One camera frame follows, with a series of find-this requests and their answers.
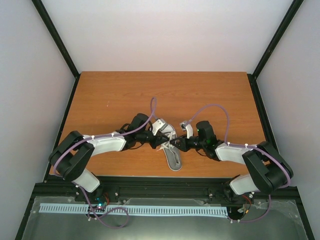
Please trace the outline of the white shoelace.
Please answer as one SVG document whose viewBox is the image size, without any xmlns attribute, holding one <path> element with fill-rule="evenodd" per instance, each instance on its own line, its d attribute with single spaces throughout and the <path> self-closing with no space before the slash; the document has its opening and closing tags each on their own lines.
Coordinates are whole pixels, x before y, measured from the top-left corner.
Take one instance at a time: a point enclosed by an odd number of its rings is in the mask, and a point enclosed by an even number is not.
<svg viewBox="0 0 320 240">
<path fill-rule="evenodd" d="M 171 131 L 171 132 L 164 132 L 163 134 L 169 138 L 169 141 L 162 143 L 157 151 L 173 150 L 174 146 L 170 143 L 170 141 L 177 137 L 177 133 L 175 131 Z"/>
</svg>

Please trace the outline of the grey canvas sneaker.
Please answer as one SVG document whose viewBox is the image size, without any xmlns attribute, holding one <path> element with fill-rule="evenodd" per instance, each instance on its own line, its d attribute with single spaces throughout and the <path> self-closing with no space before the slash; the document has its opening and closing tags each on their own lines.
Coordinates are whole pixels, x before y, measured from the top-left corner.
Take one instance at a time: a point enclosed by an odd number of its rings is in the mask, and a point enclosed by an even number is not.
<svg viewBox="0 0 320 240">
<path fill-rule="evenodd" d="M 175 131 L 175 128 L 171 125 L 167 123 L 167 126 L 165 127 L 165 129 L 163 129 L 162 131 L 160 131 L 162 134 L 165 132 L 172 132 Z M 172 171 L 179 171 L 182 168 L 182 159 L 181 159 L 181 155 L 180 155 L 180 151 L 174 147 L 173 150 L 163 150 L 164 151 L 164 155 L 168 164 L 168 167 L 172 170 Z"/>
</svg>

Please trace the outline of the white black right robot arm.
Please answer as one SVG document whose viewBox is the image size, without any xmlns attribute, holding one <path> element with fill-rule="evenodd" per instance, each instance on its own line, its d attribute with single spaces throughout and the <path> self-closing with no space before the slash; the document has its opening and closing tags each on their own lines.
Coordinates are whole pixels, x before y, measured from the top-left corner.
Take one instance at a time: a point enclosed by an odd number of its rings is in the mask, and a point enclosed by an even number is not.
<svg viewBox="0 0 320 240">
<path fill-rule="evenodd" d="M 180 126 L 186 134 L 170 140 L 180 151 L 202 150 L 209 159 L 246 166 L 248 174 L 234 177 L 224 187 L 228 197 L 254 192 L 269 195 L 291 184 L 291 167 L 269 142 L 263 141 L 257 145 L 224 142 L 216 137 L 207 120 L 196 124 L 197 136 L 193 135 L 193 128 L 186 121 Z"/>
</svg>

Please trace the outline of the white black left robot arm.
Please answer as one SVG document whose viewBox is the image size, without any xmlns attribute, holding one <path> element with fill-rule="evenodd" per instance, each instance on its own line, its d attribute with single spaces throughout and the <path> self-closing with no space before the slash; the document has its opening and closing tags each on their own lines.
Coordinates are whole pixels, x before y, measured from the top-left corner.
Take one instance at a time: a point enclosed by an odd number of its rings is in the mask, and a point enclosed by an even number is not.
<svg viewBox="0 0 320 240">
<path fill-rule="evenodd" d="M 82 135 L 78 131 L 70 132 L 52 151 L 49 162 L 54 173 L 66 181 L 82 187 L 92 201 L 103 198 L 104 188 L 98 178 L 86 169 L 91 157 L 107 152 L 133 150 L 137 143 L 147 143 L 152 149 L 164 145 L 173 137 L 174 128 L 159 118 L 154 123 L 138 113 L 131 123 L 105 135 Z"/>
</svg>

